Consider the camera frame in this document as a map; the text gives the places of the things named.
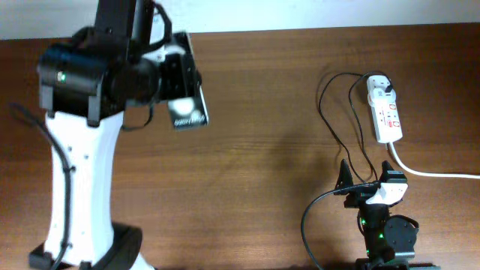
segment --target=black cable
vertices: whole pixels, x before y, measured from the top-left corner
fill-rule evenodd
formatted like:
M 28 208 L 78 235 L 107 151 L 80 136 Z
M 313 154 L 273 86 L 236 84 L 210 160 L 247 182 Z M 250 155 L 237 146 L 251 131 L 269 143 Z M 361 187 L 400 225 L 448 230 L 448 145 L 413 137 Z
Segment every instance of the black cable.
M 341 139 L 337 136 L 337 134 L 333 131 L 333 128 L 332 126 L 329 124 L 329 122 L 327 121 L 327 119 L 325 118 L 325 116 L 323 115 L 323 112 L 322 112 L 322 99 L 323 99 L 323 95 L 325 94 L 325 91 L 327 90 L 327 88 L 329 87 L 330 83 L 332 83 L 333 80 L 335 80 L 337 77 L 339 76 L 342 76 L 342 75 L 352 75 L 352 76 L 358 76 L 358 77 L 362 77 L 361 74 L 359 73 L 351 73 L 351 72 L 342 72 L 342 73 L 339 73 L 335 76 L 333 76 L 328 82 L 327 84 L 325 85 L 325 88 L 323 88 L 323 91 L 322 91 L 322 94 L 320 95 L 320 99 L 318 100 L 318 113 L 320 114 L 320 117 L 322 117 L 323 121 L 325 122 L 325 124 L 327 125 L 327 128 L 330 130 L 330 133 L 331 135 L 333 135 L 333 137 L 337 140 L 338 143 L 340 143 L 341 146 L 343 146 L 343 148 L 345 149 L 346 151 L 346 156 L 348 157 L 348 162 L 350 164 L 350 167 L 352 168 L 352 171 L 353 173 L 355 173 L 355 175 L 357 176 L 357 178 L 362 182 L 362 183 L 365 183 L 365 180 L 360 177 L 360 175 L 357 173 L 357 171 L 355 170 L 355 167 L 353 166 L 353 163 L 352 163 L 352 158 L 350 157 L 350 151 L 348 150 L 348 148 L 344 145 L 344 143 L 341 141 Z M 363 136 L 361 137 L 361 145 L 362 145 L 362 148 L 363 148 L 363 154 L 365 156 L 365 158 L 367 159 L 369 165 L 370 165 L 370 168 L 373 170 L 373 172 L 375 173 L 375 179 L 378 180 L 377 178 L 377 172 L 375 171 L 375 168 L 374 166 L 371 164 L 370 162 L 370 159 L 368 159 L 368 156 L 365 152 L 365 146 L 364 146 L 364 143 L 363 143 Z
M 353 173 L 355 173 L 355 175 L 357 176 L 357 178 L 365 183 L 365 180 L 362 179 L 362 177 L 360 177 L 360 175 L 356 172 L 355 170 L 355 167 L 353 166 L 353 163 L 352 163 L 352 159 L 350 157 L 350 152 L 348 150 L 348 148 L 344 145 L 344 143 L 340 140 L 340 138 L 337 136 L 337 134 L 333 131 L 333 128 L 332 126 L 330 126 L 329 122 L 327 121 L 327 119 L 325 118 L 325 116 L 323 115 L 322 113 L 322 99 L 323 99 L 323 95 L 325 94 L 325 91 L 326 89 L 329 87 L 330 83 L 332 83 L 332 81 L 334 79 L 336 79 L 337 77 L 339 76 L 342 76 L 342 75 L 352 75 L 352 76 L 357 76 L 357 77 L 360 77 L 359 79 L 357 79 L 355 81 L 355 83 L 353 83 L 353 85 L 350 87 L 349 91 L 348 91 L 348 100 L 350 102 L 350 106 L 352 107 L 352 111 L 353 111 L 353 115 L 355 116 L 355 119 L 357 121 L 357 124 L 358 124 L 358 129 L 360 130 L 360 142 L 361 142 L 361 153 L 363 154 L 363 156 L 365 157 L 365 160 L 368 162 L 368 165 L 370 166 L 370 169 L 373 171 L 373 174 L 375 175 L 375 180 L 378 181 L 378 175 L 377 175 L 377 171 L 375 170 L 375 167 L 374 165 L 372 164 L 372 162 L 370 161 L 370 158 L 368 157 L 367 155 L 367 152 L 365 150 L 365 142 L 364 142 L 364 137 L 363 137 L 363 130 L 362 130 L 362 125 L 360 124 L 360 120 L 359 120 L 359 116 L 357 115 L 357 112 L 355 110 L 355 107 L 353 106 L 353 102 L 352 102 L 352 90 L 355 88 L 355 86 L 357 86 L 365 77 L 369 77 L 371 75 L 374 75 L 374 74 L 380 74 L 380 75 L 383 75 L 385 76 L 388 81 L 390 82 L 390 86 L 392 86 L 392 81 L 390 80 L 390 78 L 387 76 L 387 74 L 383 73 L 382 71 L 378 71 L 378 70 L 375 70 L 375 71 L 370 71 L 368 73 L 365 73 L 365 74 L 360 74 L 360 73 L 351 73 L 351 72 L 342 72 L 342 73 L 339 73 L 335 76 L 333 76 L 328 82 L 327 84 L 325 85 L 325 88 L 323 89 L 322 91 L 322 94 L 320 95 L 320 99 L 318 101 L 318 112 L 320 114 L 320 116 L 322 117 L 322 120 L 325 122 L 325 124 L 327 125 L 328 129 L 330 130 L 331 134 L 333 135 L 333 137 L 337 140 L 338 143 L 340 143 L 343 148 L 345 149 L 346 151 L 346 155 L 348 157 L 348 161 L 349 161 L 349 164 L 350 164 L 350 167 L 352 168 L 352 171 Z
M 138 127 L 127 127 L 125 125 L 122 125 L 121 129 L 123 131 L 138 131 L 139 129 L 146 127 L 153 120 L 154 111 L 155 111 L 155 105 L 153 104 L 153 102 L 151 102 L 150 107 L 148 108 L 148 119 L 143 125 Z
M 310 204 L 307 206 L 307 208 L 305 209 L 305 211 L 303 213 L 303 216 L 301 217 L 301 223 L 300 223 L 301 239 L 303 240 L 303 244 L 305 245 L 305 249 L 307 250 L 308 255 L 313 260 L 313 263 L 315 263 L 315 266 L 319 270 L 323 270 L 323 268 L 322 268 L 322 266 L 320 266 L 317 259 L 315 259 L 315 256 L 312 253 L 312 251 L 310 249 L 310 246 L 307 243 L 307 238 L 305 236 L 305 220 L 307 218 L 308 211 L 312 208 L 312 206 L 315 203 L 319 202 L 320 200 L 322 200 L 323 198 L 327 197 L 330 194 L 333 194 L 333 193 L 336 193 L 336 192 L 341 192 L 341 191 L 351 191 L 351 190 L 355 190 L 357 188 L 373 187 L 373 186 L 376 186 L 376 185 L 377 185 L 377 183 L 375 183 L 375 182 L 373 182 L 373 183 L 363 183 L 363 184 L 356 184 L 356 185 L 353 185 L 351 187 L 344 187 L 344 188 L 338 188 L 338 189 L 330 190 L 329 192 L 325 192 L 324 194 L 318 196 L 316 199 L 314 199 L 312 202 L 310 202 Z
M 89 36 L 90 32 L 93 32 L 94 28 L 91 26 L 86 26 L 81 28 L 75 34 L 73 34 L 72 38 L 70 39 L 69 43 L 77 48 L 85 39 Z
M 140 55 L 144 55 L 146 53 L 151 53 L 154 52 L 158 49 L 160 49 L 163 45 L 165 45 L 167 42 L 170 42 L 172 40 L 172 21 L 170 21 L 170 18 L 167 15 L 167 12 L 164 10 L 164 7 L 162 7 L 161 4 L 158 4 L 155 1 L 152 1 L 153 6 L 157 9 L 158 13 L 162 17 L 163 20 L 163 37 L 161 40 L 154 42 L 147 47 L 143 48 L 140 50 Z
M 350 89 L 348 91 L 348 101 L 350 102 L 350 106 L 352 107 L 353 115 L 355 116 L 355 119 L 356 119 L 357 124 L 358 124 L 358 129 L 360 130 L 361 152 L 363 153 L 365 159 L 367 160 L 368 165 L 370 165 L 370 168 L 373 170 L 373 173 L 375 174 L 375 179 L 378 180 L 377 171 L 375 170 L 374 165 L 371 163 L 370 158 L 368 158 L 367 152 L 365 151 L 362 125 L 360 124 L 359 116 L 357 115 L 357 112 L 355 111 L 355 107 L 353 106 L 353 102 L 352 102 L 352 90 L 355 88 L 355 86 L 357 86 L 364 78 L 369 77 L 369 76 L 374 75 L 374 74 L 380 74 L 380 75 L 385 76 L 388 79 L 388 81 L 390 82 L 390 86 L 392 86 L 392 81 L 389 79 L 387 74 L 383 73 L 382 71 L 375 70 L 375 71 L 367 72 L 367 73 L 361 75 L 361 77 L 358 78 L 356 80 L 356 82 L 353 83 L 353 85 L 350 87 Z
M 65 207 L 64 207 L 63 239 L 61 240 L 61 244 L 60 244 L 61 249 L 60 249 L 60 252 L 58 253 L 58 256 L 55 262 L 50 268 L 50 270 L 56 270 L 62 263 L 65 252 L 67 252 L 67 248 L 70 246 L 70 244 L 68 243 L 68 238 L 70 237 L 71 170 L 74 170 L 74 167 L 70 167 L 68 165 L 67 156 L 63 152 L 62 147 L 60 147 L 59 143 L 55 140 L 53 135 L 48 131 L 47 127 L 42 121 L 40 121 L 37 117 L 32 115 L 32 113 L 29 112 L 22 105 L 19 105 L 17 103 L 10 103 L 9 105 L 12 110 L 16 110 L 17 112 L 22 113 L 22 115 L 25 117 L 25 120 L 22 120 L 24 123 L 30 126 L 36 126 L 38 128 L 38 130 L 45 137 L 46 141 L 55 149 L 58 156 L 60 157 L 61 166 L 63 169 L 63 173 L 65 175 Z

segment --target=wooden table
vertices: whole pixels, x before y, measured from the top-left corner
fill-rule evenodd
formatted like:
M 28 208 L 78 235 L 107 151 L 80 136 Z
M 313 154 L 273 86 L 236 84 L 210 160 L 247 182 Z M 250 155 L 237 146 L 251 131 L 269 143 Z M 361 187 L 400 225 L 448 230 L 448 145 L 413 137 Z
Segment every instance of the wooden table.
M 57 40 L 0 42 L 0 268 L 26 269 L 50 223 L 51 161 L 43 138 L 14 121 L 7 102 L 38 109 L 39 55 Z M 300 236 L 305 206 L 331 190 L 341 151 L 316 109 L 319 82 L 341 71 L 385 71 L 394 81 L 403 162 L 427 172 L 480 173 L 480 25 L 420 25 L 194 34 L 211 116 L 207 128 L 174 132 L 157 106 L 144 130 L 121 133 L 112 218 L 143 228 L 142 253 L 174 269 L 288 269 L 311 261 Z M 362 176 L 344 77 L 325 95 L 325 115 Z M 377 143 L 366 88 L 353 95 L 373 164 L 393 163 Z M 126 122 L 140 122 L 131 110 Z M 392 212 L 415 218 L 416 262 L 480 266 L 480 181 L 407 174 Z M 324 265 L 365 257 L 356 211 L 343 197 L 316 205 L 307 237 Z

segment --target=power socket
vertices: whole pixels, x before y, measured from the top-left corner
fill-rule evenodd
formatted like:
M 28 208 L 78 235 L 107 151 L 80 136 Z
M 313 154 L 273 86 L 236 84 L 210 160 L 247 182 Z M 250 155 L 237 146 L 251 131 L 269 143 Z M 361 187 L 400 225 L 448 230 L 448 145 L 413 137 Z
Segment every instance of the power socket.
M 402 129 L 396 104 L 397 95 L 386 76 L 368 77 L 368 103 L 372 108 L 376 140 L 393 143 L 402 138 Z

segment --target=white cable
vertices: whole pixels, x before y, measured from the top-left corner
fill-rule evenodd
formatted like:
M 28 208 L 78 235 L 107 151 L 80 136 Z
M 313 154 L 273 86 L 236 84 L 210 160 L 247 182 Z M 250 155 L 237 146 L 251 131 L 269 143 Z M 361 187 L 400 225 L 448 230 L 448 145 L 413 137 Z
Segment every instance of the white cable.
M 457 173 L 431 173 L 431 172 L 417 172 L 409 167 L 405 166 L 402 163 L 400 158 L 398 157 L 397 152 L 395 151 L 395 147 L 393 146 L 393 142 L 389 142 L 388 146 L 390 148 L 391 154 L 394 156 L 395 160 L 397 161 L 398 165 L 402 167 L 402 169 L 406 170 L 409 173 L 412 173 L 417 176 L 427 176 L 427 177 L 451 177 L 451 178 L 464 178 L 464 179 L 480 179 L 480 175 L 467 175 L 467 174 L 457 174 Z

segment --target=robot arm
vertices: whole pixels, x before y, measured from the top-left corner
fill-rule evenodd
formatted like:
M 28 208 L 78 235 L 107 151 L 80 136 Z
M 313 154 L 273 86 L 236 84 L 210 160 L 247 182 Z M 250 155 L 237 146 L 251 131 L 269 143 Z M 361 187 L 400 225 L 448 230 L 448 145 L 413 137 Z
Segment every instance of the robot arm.
M 151 34 L 155 17 L 163 20 L 160 40 Z M 30 266 L 152 270 L 139 253 L 141 229 L 110 219 L 113 155 L 131 106 L 150 107 L 145 125 L 163 102 L 175 129 L 208 124 L 188 34 L 173 34 L 164 9 L 151 0 L 100 0 L 94 26 L 52 45 L 37 72 L 40 107 L 58 148 L 49 234 L 30 254 Z
M 407 177 L 383 161 L 378 182 L 335 195 L 346 195 L 346 209 L 358 209 L 358 228 L 364 236 L 367 259 L 357 259 L 355 268 L 371 269 L 440 269 L 432 265 L 415 267 L 409 261 L 415 257 L 414 246 L 419 223 L 403 215 L 390 215 L 390 208 L 402 201 L 407 191 Z M 353 186 L 353 178 L 345 160 L 335 189 Z

